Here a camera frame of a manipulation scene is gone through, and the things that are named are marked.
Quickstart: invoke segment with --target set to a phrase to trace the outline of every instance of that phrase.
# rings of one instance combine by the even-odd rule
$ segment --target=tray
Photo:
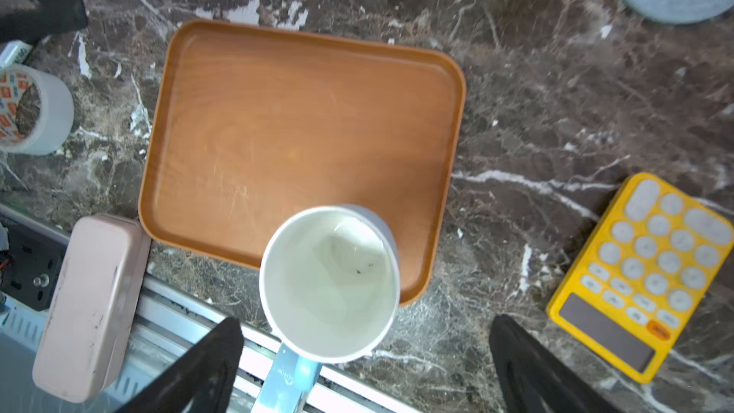
[[[140,193],[160,241],[257,268],[308,207],[379,214],[401,304],[425,291],[464,107],[448,56],[196,20],[172,37]]]

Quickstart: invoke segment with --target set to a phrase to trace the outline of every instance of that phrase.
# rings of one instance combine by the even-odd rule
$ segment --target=orange button
[[[663,341],[670,340],[670,332],[668,332],[668,329],[654,320],[647,323],[647,331]]]

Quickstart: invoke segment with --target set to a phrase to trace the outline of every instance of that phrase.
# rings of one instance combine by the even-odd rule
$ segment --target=calculator
[[[652,174],[622,184],[548,304],[551,320],[639,383],[653,379],[734,229]]]

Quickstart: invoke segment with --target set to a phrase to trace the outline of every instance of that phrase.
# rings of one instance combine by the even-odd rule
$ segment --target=tape roll
[[[35,86],[41,98],[36,124],[23,136],[15,124],[18,101]],[[49,154],[69,136],[74,102],[69,88],[53,75],[13,64],[0,70],[0,151]]]

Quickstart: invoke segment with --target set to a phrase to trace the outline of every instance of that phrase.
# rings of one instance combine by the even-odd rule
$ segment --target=mug
[[[318,206],[273,234],[260,265],[260,299],[280,337],[253,413],[300,411],[323,364],[369,353],[400,299],[395,240],[361,206]]]

